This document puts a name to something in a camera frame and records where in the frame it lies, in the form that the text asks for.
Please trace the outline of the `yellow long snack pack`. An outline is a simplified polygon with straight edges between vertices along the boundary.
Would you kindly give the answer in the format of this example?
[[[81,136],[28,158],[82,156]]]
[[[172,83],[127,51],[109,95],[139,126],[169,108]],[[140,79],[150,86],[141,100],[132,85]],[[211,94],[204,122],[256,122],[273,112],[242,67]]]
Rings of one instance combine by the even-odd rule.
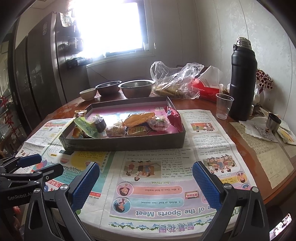
[[[86,110],[76,110],[74,114],[74,118],[85,117]],[[86,133],[75,124],[73,129],[72,138],[86,138]]]

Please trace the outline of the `window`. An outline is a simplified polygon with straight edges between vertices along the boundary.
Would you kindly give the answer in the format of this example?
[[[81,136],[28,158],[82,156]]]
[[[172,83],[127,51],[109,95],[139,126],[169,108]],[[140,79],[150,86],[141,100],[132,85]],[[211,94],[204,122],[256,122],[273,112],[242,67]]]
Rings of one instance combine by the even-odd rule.
[[[82,39],[82,53],[94,61],[151,50],[148,1],[69,1]]]

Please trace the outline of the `orange snack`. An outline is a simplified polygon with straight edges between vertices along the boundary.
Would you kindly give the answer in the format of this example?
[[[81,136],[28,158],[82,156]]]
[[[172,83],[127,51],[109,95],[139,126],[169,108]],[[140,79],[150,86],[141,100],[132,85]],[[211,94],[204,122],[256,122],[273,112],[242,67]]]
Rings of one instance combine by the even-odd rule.
[[[155,116],[155,113],[139,113],[139,114],[132,114],[127,119],[123,121],[123,125],[132,128],[134,126],[138,126],[142,123],[145,123],[149,120],[152,120]]]

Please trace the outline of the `large steel bowl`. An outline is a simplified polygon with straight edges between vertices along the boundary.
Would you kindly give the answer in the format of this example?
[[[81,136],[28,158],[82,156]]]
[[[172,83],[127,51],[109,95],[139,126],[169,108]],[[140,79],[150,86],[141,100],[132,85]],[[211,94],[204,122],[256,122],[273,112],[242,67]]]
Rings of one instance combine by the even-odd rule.
[[[155,84],[154,80],[132,80],[119,84],[124,96],[131,98],[149,97],[152,91],[152,86]]]

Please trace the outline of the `dried flower bouquet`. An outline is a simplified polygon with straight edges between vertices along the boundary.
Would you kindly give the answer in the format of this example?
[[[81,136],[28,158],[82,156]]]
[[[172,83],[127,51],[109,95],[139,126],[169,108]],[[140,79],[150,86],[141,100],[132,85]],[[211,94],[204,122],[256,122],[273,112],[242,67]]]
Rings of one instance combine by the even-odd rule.
[[[273,80],[261,69],[258,69],[256,72],[256,85],[258,86],[259,90],[272,90],[273,89]]]

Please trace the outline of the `student English newspaper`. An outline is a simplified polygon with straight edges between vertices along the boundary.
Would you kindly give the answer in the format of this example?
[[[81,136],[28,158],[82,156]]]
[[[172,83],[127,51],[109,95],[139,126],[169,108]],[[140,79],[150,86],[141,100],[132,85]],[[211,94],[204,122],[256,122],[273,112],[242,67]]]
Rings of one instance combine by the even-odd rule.
[[[181,110],[185,126],[180,149],[123,152],[66,152],[58,135],[69,119],[51,120],[24,142],[19,157],[42,156],[41,163],[23,168],[32,172],[55,163],[61,176],[45,190],[69,184],[90,162],[100,166],[100,176],[79,218],[94,238],[124,237],[186,239],[203,232],[214,217],[212,209],[192,175],[196,161],[234,188],[255,185],[236,145],[208,110]]]

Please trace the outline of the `red tissue box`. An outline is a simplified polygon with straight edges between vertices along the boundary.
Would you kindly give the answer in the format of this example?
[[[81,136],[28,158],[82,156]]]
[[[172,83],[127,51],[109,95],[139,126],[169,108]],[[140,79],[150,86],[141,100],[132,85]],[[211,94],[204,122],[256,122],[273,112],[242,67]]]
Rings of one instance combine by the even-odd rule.
[[[204,67],[193,81],[192,87],[199,90],[200,98],[216,102],[216,94],[222,92],[223,72],[214,66]]]

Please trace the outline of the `clear plastic bag with bread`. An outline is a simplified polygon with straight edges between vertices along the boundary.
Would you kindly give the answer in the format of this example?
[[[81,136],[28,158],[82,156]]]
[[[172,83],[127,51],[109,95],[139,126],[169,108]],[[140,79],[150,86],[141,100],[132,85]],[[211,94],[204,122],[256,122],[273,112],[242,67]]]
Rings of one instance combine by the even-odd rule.
[[[158,96],[172,99],[196,99],[200,90],[193,86],[195,78],[204,69],[199,63],[188,63],[184,67],[171,68],[162,61],[152,63],[151,78],[154,81],[152,91]]]

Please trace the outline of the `red snack bar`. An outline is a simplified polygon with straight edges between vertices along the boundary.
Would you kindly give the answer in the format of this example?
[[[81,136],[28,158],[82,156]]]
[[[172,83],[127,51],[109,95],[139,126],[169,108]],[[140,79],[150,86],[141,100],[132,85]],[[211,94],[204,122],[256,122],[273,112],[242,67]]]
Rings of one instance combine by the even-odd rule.
[[[171,125],[173,125],[178,130],[179,133],[182,132],[183,131],[182,120],[178,111],[167,106],[166,115]]]

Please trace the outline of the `clear plastic cup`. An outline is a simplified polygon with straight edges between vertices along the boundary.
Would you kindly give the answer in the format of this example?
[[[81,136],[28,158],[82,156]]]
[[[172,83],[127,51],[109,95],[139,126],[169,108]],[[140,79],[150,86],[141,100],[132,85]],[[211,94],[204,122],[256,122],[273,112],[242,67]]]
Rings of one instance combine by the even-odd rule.
[[[216,117],[225,120],[229,114],[234,98],[224,94],[216,94]]]

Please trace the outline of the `clear red mooncake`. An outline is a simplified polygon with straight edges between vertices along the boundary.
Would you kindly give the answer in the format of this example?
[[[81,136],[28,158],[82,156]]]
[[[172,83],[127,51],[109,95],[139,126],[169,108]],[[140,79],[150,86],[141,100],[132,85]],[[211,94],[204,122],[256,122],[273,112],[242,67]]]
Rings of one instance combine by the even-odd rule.
[[[151,120],[147,121],[149,127],[154,131],[166,131],[169,128],[169,121],[164,117],[154,116]]]

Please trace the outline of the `white crumpled tissue paper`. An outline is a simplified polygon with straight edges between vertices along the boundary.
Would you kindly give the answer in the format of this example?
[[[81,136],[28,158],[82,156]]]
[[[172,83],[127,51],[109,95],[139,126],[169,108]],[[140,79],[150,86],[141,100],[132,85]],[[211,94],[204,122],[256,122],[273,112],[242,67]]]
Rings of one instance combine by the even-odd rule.
[[[266,121],[267,118],[261,116],[254,117],[247,121],[240,121],[240,123],[245,126],[246,134],[265,141],[277,143],[279,138],[277,138],[276,135],[272,133],[271,129],[266,126]],[[281,122],[276,133],[284,143],[295,146],[295,134],[290,130],[285,121]]]

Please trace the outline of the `dark steel bowl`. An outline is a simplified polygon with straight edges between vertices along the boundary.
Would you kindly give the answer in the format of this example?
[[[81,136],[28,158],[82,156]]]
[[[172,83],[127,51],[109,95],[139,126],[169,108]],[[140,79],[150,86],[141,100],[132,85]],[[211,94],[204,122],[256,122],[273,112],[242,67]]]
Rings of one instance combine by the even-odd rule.
[[[109,96],[119,92],[120,88],[118,86],[121,83],[122,81],[120,80],[109,81],[109,82],[96,85],[95,88],[97,89],[98,93],[101,96]]]

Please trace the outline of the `black thermos bottle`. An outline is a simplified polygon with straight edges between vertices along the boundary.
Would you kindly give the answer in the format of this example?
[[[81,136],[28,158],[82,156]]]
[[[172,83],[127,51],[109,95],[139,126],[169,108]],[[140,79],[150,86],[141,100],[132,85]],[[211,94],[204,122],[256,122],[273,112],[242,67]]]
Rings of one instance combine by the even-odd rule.
[[[234,98],[229,116],[236,121],[249,117],[256,84],[257,61],[250,40],[239,37],[231,56],[231,82],[229,94]]]

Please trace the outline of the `green yellow candy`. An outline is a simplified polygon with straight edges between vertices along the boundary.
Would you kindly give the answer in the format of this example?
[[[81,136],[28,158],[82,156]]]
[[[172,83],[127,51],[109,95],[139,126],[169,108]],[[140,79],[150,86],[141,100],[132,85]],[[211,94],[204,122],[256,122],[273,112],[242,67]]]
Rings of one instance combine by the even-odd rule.
[[[90,138],[99,138],[99,132],[93,122],[89,122],[85,117],[78,117],[74,119],[74,123],[85,132]]]

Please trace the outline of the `small steel cup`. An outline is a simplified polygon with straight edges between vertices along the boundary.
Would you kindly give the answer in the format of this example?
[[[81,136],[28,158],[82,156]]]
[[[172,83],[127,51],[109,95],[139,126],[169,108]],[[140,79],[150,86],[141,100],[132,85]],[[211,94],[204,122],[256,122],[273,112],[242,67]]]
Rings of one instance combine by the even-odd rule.
[[[272,131],[272,133],[276,133],[278,128],[280,127],[281,119],[276,116],[274,113],[269,113],[266,121],[266,127]]]

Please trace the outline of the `dark cardboard box tray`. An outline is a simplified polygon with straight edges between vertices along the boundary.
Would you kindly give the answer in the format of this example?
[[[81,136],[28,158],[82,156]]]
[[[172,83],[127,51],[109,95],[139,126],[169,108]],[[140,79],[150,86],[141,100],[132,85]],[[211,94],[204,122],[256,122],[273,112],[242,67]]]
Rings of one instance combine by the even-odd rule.
[[[107,102],[92,103],[86,107],[86,115],[92,108],[113,108],[115,106],[131,108],[133,106],[148,106],[157,104],[166,104],[166,106],[175,109],[172,101],[168,97],[146,97],[114,100]],[[72,122],[62,132],[59,140],[67,151],[141,151],[141,150],[159,150],[174,149],[183,147],[185,140],[185,128],[182,132],[162,134],[162,135],[146,135],[136,137],[103,137],[103,138],[72,138],[75,123]]]

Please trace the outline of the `clear floss cake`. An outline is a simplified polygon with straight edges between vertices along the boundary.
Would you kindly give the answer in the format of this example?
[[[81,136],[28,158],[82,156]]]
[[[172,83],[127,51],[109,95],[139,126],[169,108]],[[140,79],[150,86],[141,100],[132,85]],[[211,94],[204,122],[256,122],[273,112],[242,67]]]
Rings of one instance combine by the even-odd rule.
[[[126,126],[117,122],[106,127],[106,134],[109,138],[124,137],[126,135]]]

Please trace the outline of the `handwritten paper sheet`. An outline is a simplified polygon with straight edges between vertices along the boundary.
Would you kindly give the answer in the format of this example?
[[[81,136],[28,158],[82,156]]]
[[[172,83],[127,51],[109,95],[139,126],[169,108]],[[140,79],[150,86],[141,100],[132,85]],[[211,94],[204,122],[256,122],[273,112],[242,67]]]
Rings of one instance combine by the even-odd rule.
[[[248,135],[245,132],[245,126],[238,122],[232,122],[231,125],[237,130],[248,146],[255,151],[272,189],[292,173],[292,163],[278,143],[268,142]]]

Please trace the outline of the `small ceramic bowl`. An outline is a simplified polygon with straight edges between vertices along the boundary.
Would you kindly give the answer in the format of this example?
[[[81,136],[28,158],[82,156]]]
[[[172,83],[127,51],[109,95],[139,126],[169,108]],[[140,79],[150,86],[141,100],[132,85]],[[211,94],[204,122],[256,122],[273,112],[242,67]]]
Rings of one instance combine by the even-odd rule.
[[[90,101],[95,98],[95,96],[97,94],[97,89],[96,88],[89,88],[89,89],[79,92],[79,94],[83,100]]]

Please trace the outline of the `dark refrigerator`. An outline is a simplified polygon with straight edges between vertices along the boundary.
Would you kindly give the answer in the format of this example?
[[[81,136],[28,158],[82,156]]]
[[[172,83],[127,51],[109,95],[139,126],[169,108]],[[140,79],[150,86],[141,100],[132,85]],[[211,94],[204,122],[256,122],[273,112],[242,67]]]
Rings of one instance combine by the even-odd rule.
[[[16,21],[8,42],[8,77],[20,126],[29,135],[45,117],[89,89],[81,57],[82,39],[69,16],[53,11],[16,43]]]

